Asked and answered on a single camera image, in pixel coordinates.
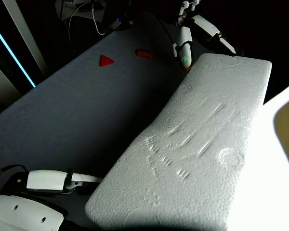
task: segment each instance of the blue led light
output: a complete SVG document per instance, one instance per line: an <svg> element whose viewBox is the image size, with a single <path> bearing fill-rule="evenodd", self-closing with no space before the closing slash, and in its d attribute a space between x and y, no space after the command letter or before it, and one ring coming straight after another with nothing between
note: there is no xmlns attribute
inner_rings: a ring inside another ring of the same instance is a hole
<svg viewBox="0 0 289 231"><path fill-rule="evenodd" d="M17 63L17 65L19 66L19 68L22 70L22 72L24 73L24 75L27 77L27 79L29 80L29 82L32 84L32 86L35 88L35 84L33 83L33 81L30 79L29 75L27 74L27 72L24 70L23 66L21 66L20 62L18 61L18 59L16 58L16 56L14 55L13 51L11 50L11 48L9 47L9 45L6 43L6 41L4 40L4 38L2 37L2 35L0 34L0 40L1 42L4 44L4 46L6 47L6 49L9 51L9 53L11 54L11 56L13 57L13 59L15 60L15 62Z"/></svg>

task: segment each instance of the red triangle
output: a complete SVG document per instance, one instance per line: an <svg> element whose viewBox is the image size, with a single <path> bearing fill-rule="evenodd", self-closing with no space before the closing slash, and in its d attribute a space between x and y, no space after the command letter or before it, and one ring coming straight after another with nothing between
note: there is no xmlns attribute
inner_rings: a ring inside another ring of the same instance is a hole
<svg viewBox="0 0 289 231"><path fill-rule="evenodd" d="M101 59L100 59L100 66L107 66L107 65L111 65L113 64L115 61L113 61L112 59L101 55Z"/></svg>

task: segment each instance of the white cable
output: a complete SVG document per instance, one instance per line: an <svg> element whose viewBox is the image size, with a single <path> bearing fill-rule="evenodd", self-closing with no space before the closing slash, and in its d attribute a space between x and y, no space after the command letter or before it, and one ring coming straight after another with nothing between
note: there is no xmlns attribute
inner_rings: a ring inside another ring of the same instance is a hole
<svg viewBox="0 0 289 231"><path fill-rule="evenodd" d="M97 28L97 24L96 24L96 20L95 20L95 18L94 18L94 8L92 7L92 17L93 17L93 21L94 21L94 24L95 24L95 28L96 28L96 31L97 31L97 33L99 34L99 35L104 35L105 33L100 33L99 32L99 30L98 30L98 28Z"/></svg>
<svg viewBox="0 0 289 231"><path fill-rule="evenodd" d="M74 16L75 12L77 12L77 11L79 10L80 7L82 7L82 6L84 6L85 4L88 4L88 3L89 3L89 2L86 2L86 3L82 4L81 6L79 6L79 7L72 13L72 15L71 15L71 19L69 20L69 24L68 24L68 39L69 39L69 42L70 42L70 43L72 43L72 42L71 42L71 37L70 37L70 34L69 34L69 28L70 28L70 26L71 26L72 17Z"/></svg>

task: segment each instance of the red object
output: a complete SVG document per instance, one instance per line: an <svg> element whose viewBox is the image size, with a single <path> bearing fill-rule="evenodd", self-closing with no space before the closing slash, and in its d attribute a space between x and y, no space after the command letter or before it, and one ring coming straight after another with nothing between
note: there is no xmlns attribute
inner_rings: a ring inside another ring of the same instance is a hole
<svg viewBox="0 0 289 231"><path fill-rule="evenodd" d="M112 59L101 55L101 59L100 59L100 66L107 66L107 65L111 65L113 64L115 61L113 61Z"/></svg>
<svg viewBox="0 0 289 231"><path fill-rule="evenodd" d="M152 52L150 51L146 51L146 50L142 50L142 49L138 49L136 50L136 54L140 57L144 57L144 58L149 58L149 59L153 59L154 55Z"/></svg>

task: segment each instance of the orange object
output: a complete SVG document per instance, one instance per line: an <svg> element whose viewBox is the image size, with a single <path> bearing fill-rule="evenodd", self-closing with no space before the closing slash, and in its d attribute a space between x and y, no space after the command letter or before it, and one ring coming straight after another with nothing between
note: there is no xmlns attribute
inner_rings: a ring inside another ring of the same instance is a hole
<svg viewBox="0 0 289 231"><path fill-rule="evenodd" d="M137 49L136 50L136 54L140 57L144 57L144 58L149 58L149 59L153 59L154 55L152 52L147 51L147 50L142 50L142 49Z"/></svg>
<svg viewBox="0 0 289 231"><path fill-rule="evenodd" d="M115 61L113 61L112 59L101 55L101 59L100 59L100 66L107 66L107 65L111 65L113 64Z"/></svg>

